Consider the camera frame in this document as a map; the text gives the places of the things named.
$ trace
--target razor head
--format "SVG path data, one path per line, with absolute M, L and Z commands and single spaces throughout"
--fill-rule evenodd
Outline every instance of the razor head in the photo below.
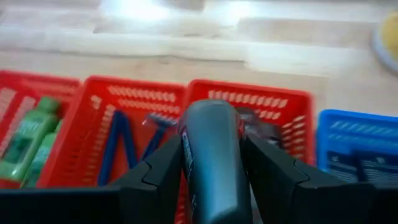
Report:
M 170 116 L 165 116 L 158 113 L 150 113 L 146 116 L 146 120 L 154 122 L 160 128 L 169 128 L 177 125 L 178 121 Z

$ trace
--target blue basket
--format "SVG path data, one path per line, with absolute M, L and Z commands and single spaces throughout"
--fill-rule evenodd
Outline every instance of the blue basket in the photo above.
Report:
M 328 151 L 351 150 L 398 155 L 398 118 L 341 110 L 324 110 L 317 131 L 318 168 L 328 171 Z

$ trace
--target blue package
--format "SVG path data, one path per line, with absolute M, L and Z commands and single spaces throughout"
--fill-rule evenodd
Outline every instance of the blue package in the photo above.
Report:
M 359 173 L 370 183 L 398 184 L 398 156 L 380 152 L 354 151 Z
M 348 183 L 358 182 L 358 163 L 350 154 L 328 151 L 328 172 Z

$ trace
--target red basket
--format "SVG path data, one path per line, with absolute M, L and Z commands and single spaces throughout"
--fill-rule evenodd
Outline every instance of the red basket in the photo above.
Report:
M 222 99 L 233 106 L 253 109 L 263 121 L 281 127 L 284 148 L 315 165 L 312 97 L 309 93 L 266 86 L 211 80 L 190 82 L 184 109 L 202 99 Z
M 42 96 L 51 96 L 61 102 L 58 111 L 64 117 L 68 105 L 80 86 L 80 81 L 17 71 L 0 71 L 0 157 L 25 113 Z M 0 180 L 0 188 L 19 188 L 19 183 Z
M 63 123 L 65 129 L 58 133 L 37 186 L 96 186 L 113 111 L 119 109 L 129 116 L 136 156 L 140 158 L 155 133 L 155 127 L 142 126 L 145 115 L 154 111 L 178 118 L 184 93 L 182 85 L 90 77 L 71 105 L 73 118 Z M 120 144 L 111 180 L 120 177 L 127 169 Z M 183 223 L 185 219 L 185 187 L 181 190 L 176 223 Z

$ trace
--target yellow object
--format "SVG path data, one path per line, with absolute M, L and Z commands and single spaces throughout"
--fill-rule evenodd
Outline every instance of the yellow object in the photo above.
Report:
M 381 39 L 392 58 L 398 61 L 398 11 L 392 13 L 383 22 Z
M 398 11 L 388 15 L 379 25 L 372 44 L 379 60 L 398 73 Z

